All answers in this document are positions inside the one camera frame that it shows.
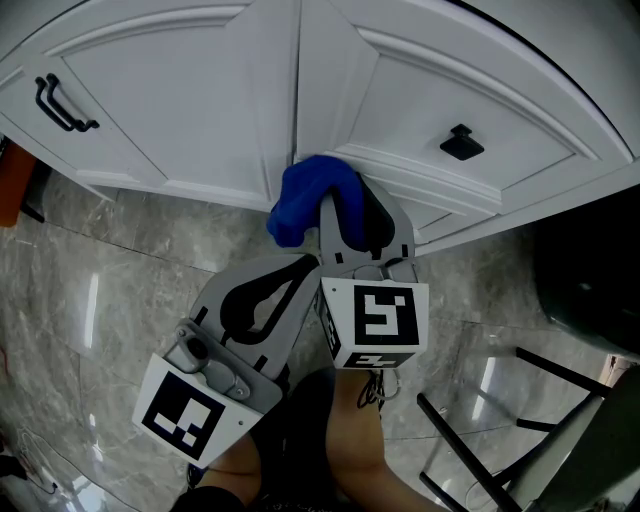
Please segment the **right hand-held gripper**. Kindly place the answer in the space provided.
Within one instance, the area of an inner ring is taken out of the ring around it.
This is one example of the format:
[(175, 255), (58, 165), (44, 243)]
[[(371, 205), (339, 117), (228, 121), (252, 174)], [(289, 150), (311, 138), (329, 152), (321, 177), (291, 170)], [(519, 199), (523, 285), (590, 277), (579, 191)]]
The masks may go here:
[(344, 242), (333, 194), (322, 200), (315, 309), (336, 368), (398, 369), (428, 348), (430, 289), (414, 276), (396, 280), (380, 267), (415, 256), (414, 229), (395, 197), (371, 179), (360, 182), (365, 251)]

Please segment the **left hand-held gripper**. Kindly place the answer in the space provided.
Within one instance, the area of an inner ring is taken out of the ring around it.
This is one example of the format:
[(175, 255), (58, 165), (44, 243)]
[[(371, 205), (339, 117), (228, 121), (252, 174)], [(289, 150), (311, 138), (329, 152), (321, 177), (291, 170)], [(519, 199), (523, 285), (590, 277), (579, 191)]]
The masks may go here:
[[(194, 305), (194, 322), (181, 320), (170, 349), (151, 356), (133, 423), (191, 465), (211, 464), (283, 398), (275, 379), (319, 280), (320, 264), (309, 254), (256, 258), (215, 274)], [(256, 307), (279, 288), (279, 301), (256, 328)], [(228, 342), (200, 327), (205, 321)]]

